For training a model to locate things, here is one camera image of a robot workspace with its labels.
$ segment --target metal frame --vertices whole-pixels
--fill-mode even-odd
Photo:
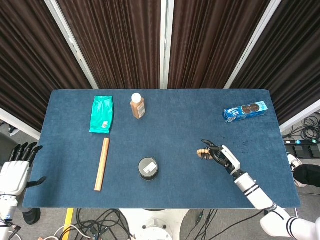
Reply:
[[[160,89],[168,89],[175,0],[161,0]]]
[[[280,131],[284,132],[286,129],[290,128],[294,124],[300,122],[304,118],[310,116],[311,114],[315,113],[316,111],[320,110],[320,100],[316,101],[314,104],[310,105],[307,107],[305,110],[301,111],[285,123],[283,123],[280,126]]]
[[[282,0],[271,0],[224,89],[229,89]]]
[[[0,108],[0,119],[5,121],[7,124],[14,126],[15,128],[21,130],[22,132],[30,135],[31,137],[39,140],[41,133],[35,130],[33,127],[19,120],[12,114]]]
[[[88,79],[91,87],[93,89],[99,89],[96,80],[93,76],[93,74],[91,73],[91,70],[78,46],[78,43],[73,35],[73,33],[71,32],[71,29],[65,19],[64,14],[62,13],[58,3],[56,0],[44,0],[45,4],[47,5],[47,7],[49,8],[55,22],[57,23],[57,25],[59,26],[65,40],[67,41],[75,59],[77,60],[77,62],[79,63],[82,71],[84,72],[86,78]]]

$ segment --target brown curtain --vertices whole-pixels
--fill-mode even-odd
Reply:
[[[0,108],[41,131],[55,89],[90,89],[42,0],[0,4]]]
[[[320,1],[282,0],[232,88],[268,89],[279,123],[320,99]]]
[[[223,88],[269,0],[175,0],[168,88]]]
[[[58,3],[100,88],[159,88],[161,0]]]

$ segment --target wooden dowel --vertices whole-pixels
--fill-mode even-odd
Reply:
[[[106,168],[107,157],[108,157],[109,143],[110,143],[110,139],[106,137],[103,140],[100,163],[99,163],[99,168],[98,168],[98,174],[96,175],[96,181],[95,181],[95,186],[94,186],[94,190],[99,191],[99,192],[101,191],[102,183],[104,182],[104,175],[105,175],[105,168]]]

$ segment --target green pouch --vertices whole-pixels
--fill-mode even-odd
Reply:
[[[114,116],[112,96],[94,96],[90,133],[108,134]]]

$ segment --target plastic bottle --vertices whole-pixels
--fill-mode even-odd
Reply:
[[[146,109],[145,109],[145,100],[139,93],[134,93],[131,96],[131,108],[133,116],[136,119],[140,119],[145,115]]]

